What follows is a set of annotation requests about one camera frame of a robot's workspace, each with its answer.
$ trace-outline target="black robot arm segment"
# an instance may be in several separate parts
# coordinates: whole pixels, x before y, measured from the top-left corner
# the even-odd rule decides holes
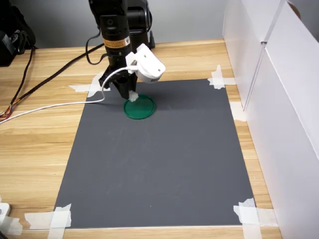
[[[136,52],[142,43],[149,48],[154,45],[152,39],[149,44],[147,36],[152,16],[147,0],[89,0],[89,4],[109,57],[109,67],[99,80],[102,85],[113,71],[126,67],[125,57],[130,52]],[[118,73],[110,80],[124,99],[129,98],[130,91],[135,91],[136,81],[137,76],[128,72]]]

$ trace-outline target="green disc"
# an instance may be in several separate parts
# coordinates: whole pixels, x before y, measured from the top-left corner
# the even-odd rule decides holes
[[[146,95],[139,95],[136,101],[126,100],[123,108],[127,117],[142,120],[151,116],[155,111],[155,101]]]

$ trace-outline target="wooden tabletop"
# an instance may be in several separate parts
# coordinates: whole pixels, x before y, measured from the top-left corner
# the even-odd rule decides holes
[[[37,49],[21,94],[55,73],[68,61],[84,52],[84,47]],[[157,44],[154,54],[165,64],[161,81],[205,79],[217,65],[223,77],[233,77],[224,40]],[[104,47],[91,53],[98,61]],[[0,68],[0,111],[6,109],[15,94],[30,51],[16,56],[10,67]],[[75,92],[69,85],[90,84],[97,73],[108,66],[105,59],[97,66],[85,58],[47,83],[20,105],[13,115],[41,106],[84,101],[86,92]],[[226,86],[229,101],[239,102],[236,86]],[[53,211],[64,170],[69,158],[83,105],[56,107],[25,115],[0,125],[0,196],[12,207],[11,217],[20,218],[21,236],[10,238],[46,238],[47,231],[28,230],[24,214]],[[246,122],[235,120],[250,183],[257,207],[272,208],[263,173]],[[279,228],[261,227],[264,239],[281,238]],[[64,238],[131,239],[243,239],[242,226],[168,227],[118,229],[66,229]]]

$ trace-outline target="masking tape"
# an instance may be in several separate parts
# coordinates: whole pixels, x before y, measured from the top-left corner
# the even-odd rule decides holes
[[[69,86],[71,88],[73,88],[75,90],[75,92],[88,92],[88,98],[92,97],[95,95],[95,93],[97,93],[98,91],[101,91],[102,88],[100,86],[99,83],[99,79],[103,76],[104,72],[100,72],[99,74],[97,74],[93,80],[91,84],[86,84],[86,85],[72,85]]]
[[[246,114],[241,102],[229,102],[234,120],[246,121]]]
[[[245,239],[261,239],[260,226],[277,227],[277,219],[273,209],[256,208],[253,198],[234,206],[234,212],[243,224]]]
[[[62,239],[65,228],[71,226],[71,204],[57,207],[54,212],[26,213],[25,219],[30,223],[30,229],[49,229],[48,239]]]
[[[235,85],[235,78],[223,78],[220,65],[217,66],[216,71],[211,73],[211,78],[208,79],[209,85],[214,86],[215,89],[220,90],[225,88],[225,85]]]
[[[1,212],[0,231],[7,235],[21,235],[22,225],[19,223],[19,218],[12,218],[5,215],[5,212]]]

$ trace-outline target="warning label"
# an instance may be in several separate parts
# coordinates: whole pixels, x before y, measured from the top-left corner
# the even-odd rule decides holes
[[[131,43],[129,36],[125,39],[118,40],[118,41],[109,41],[103,38],[103,41],[104,41],[104,45],[109,48],[122,48],[122,47],[128,46]]]

